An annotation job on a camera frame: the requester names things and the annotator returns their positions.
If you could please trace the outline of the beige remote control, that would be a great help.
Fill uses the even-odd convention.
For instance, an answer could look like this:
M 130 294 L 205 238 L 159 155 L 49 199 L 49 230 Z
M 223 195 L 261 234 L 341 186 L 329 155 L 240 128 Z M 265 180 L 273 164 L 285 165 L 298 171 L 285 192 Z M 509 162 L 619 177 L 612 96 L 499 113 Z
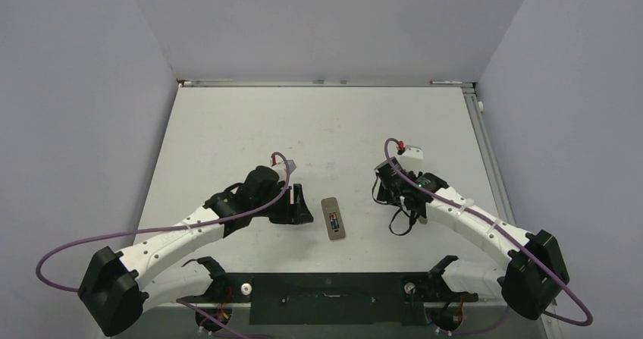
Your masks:
M 331 241 L 342 240 L 346 237 L 345 227 L 342 221 L 340 206 L 335 197 L 327 197 L 321 200 L 321 209 L 324 222 L 327 228 L 328 237 Z

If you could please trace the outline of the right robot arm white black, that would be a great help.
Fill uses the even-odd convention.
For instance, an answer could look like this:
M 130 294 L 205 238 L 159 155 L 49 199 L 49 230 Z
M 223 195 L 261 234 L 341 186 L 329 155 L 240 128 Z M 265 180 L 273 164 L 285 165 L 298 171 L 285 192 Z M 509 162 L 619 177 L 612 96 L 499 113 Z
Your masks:
M 445 256 L 428 273 L 439 300 L 470 293 L 504 299 L 526 319 L 536 320 L 569 283 L 560 245 L 550 233 L 533 234 L 494 217 L 432 173 L 405 171 L 396 160 L 375 168 L 377 201 L 396 206 L 409 223 L 426 220 L 451 229 L 491 258 L 488 264 Z

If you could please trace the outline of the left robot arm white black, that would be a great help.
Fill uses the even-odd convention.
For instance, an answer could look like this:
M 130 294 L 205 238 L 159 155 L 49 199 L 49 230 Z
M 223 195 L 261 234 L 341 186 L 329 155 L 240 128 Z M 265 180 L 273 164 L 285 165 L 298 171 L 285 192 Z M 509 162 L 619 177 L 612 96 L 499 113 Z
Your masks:
M 77 295 L 102 333 L 118 335 L 145 311 L 176 299 L 222 298 L 225 270 L 211 257 L 192 259 L 190 254 L 248 227 L 254 218 L 272 224 L 311 223 L 301 185 L 289 185 L 295 168 L 291 159 L 260 165 L 244 182 L 216 193 L 182 221 L 143 242 L 95 252 Z

